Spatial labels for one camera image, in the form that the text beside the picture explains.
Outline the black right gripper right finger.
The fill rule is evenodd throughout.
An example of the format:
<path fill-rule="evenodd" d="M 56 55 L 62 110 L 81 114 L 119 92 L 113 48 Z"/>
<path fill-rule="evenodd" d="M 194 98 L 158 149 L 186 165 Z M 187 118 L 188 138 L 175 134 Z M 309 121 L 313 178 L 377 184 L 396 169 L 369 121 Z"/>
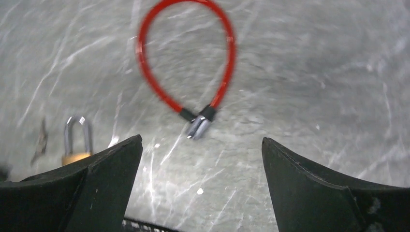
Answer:
<path fill-rule="evenodd" d="M 262 157 L 281 232 L 407 232 L 409 188 L 334 171 L 263 138 Z"/>

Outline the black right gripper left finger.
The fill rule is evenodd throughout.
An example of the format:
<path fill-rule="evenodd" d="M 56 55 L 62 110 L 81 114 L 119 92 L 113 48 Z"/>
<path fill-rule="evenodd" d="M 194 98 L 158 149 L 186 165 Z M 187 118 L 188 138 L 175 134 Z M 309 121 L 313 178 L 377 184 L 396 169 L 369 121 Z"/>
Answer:
<path fill-rule="evenodd" d="M 142 151 L 136 135 L 74 163 L 1 182 L 1 231 L 121 231 Z"/>

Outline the red cable lock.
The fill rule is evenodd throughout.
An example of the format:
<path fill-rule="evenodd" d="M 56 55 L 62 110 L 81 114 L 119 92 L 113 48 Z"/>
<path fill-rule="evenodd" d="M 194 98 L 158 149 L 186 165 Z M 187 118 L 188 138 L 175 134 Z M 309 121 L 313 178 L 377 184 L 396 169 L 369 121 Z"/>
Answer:
<path fill-rule="evenodd" d="M 180 23 L 167 23 L 171 35 L 155 40 L 154 32 L 165 25 L 165 18 L 178 6 L 197 6 L 205 22 L 197 25 L 217 27 L 216 54 L 209 52 L 210 43 L 194 40 L 189 29 L 184 48 L 176 41 Z M 228 14 L 214 0 L 160 0 L 141 20 L 134 38 L 134 54 L 141 76 L 161 102 L 188 122 L 187 138 L 202 138 L 216 118 L 234 77 L 237 43 L 234 25 Z"/>

